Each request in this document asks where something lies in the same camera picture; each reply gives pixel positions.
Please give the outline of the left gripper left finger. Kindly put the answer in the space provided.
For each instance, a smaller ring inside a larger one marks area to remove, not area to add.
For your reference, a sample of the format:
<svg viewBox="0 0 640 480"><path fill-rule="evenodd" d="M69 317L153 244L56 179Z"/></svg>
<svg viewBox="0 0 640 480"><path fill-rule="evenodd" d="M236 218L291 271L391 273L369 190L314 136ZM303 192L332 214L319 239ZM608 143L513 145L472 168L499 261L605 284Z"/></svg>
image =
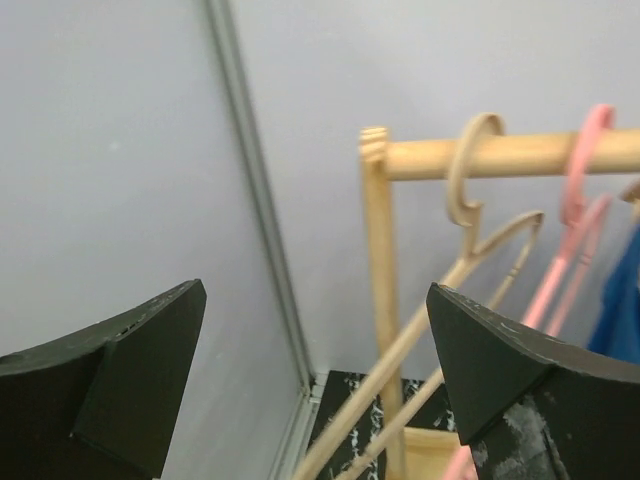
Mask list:
<svg viewBox="0 0 640 480"><path fill-rule="evenodd" d="M2 356L2 478L160 478L206 301L189 280Z"/></svg>

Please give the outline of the pink plastic hanger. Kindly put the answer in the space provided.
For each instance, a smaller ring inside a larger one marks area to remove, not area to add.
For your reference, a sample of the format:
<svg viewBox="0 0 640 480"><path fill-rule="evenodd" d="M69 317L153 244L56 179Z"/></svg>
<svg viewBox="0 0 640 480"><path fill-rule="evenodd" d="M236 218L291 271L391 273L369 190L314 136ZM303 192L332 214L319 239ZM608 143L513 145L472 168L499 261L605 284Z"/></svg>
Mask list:
<svg viewBox="0 0 640 480"><path fill-rule="evenodd" d="M611 206L612 197L606 194L592 202L582 195L582 185L586 167L596 144L606 129L614 124L615 109L611 105L598 104L591 108L578 134L568 166L567 183L561 202L561 222L565 232L559 250L553 257L545 276L524 314L522 323L530 328L538 328L552 300L553 294L563 279L571 261L579 257L578 266L566 291L562 294L553 318L546 327L546 334L556 336L561 330L565 317L577 295L580 284L596 252L604 220ZM465 199L464 179L467 163L476 144L489 134L504 133L501 117L493 113L482 113L472 118L464 127L458 139L447 174L447 211L450 219L463 227L475 230L479 225L482 204Z"/></svg>

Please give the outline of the beige wooden hanger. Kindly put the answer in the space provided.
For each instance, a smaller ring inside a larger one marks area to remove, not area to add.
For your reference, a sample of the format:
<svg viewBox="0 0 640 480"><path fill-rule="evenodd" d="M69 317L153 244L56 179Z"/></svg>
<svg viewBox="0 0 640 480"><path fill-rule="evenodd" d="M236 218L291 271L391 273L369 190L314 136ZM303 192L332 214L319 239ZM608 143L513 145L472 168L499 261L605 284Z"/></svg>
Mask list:
<svg viewBox="0 0 640 480"><path fill-rule="evenodd" d="M430 320L426 308L419 307L405 328L398 323L389 147L384 128L368 129L361 136L369 264L380 358L299 462L293 474L297 480L318 476L377 396L382 403L384 426L348 469L338 475L339 478L358 478L380 455L384 455L385 476L388 479L439 479L460 447L458 439L451 432L408 426L409 421L442 385L443 375L441 370L435 370L409 400L403 398L401 364L429 328ZM463 227L449 217L452 223L461 227L462 242L456 261L441 282L451 288L459 287L493 251L514 236L528 231L529 240L489 301L490 307L496 308L531 253L544 214L541 211L521 214L484 241L478 238L481 214L475 235L471 234L471 228Z"/></svg>

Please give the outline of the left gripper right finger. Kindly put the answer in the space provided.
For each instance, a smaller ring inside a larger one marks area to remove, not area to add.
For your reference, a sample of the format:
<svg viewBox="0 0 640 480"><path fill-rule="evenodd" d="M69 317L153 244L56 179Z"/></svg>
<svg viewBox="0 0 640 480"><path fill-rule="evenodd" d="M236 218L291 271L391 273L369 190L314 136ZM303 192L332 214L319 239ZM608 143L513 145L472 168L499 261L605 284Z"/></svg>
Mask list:
<svg viewBox="0 0 640 480"><path fill-rule="evenodd" d="M638 366L437 283L426 306L458 436L479 478L638 478Z"/></svg>

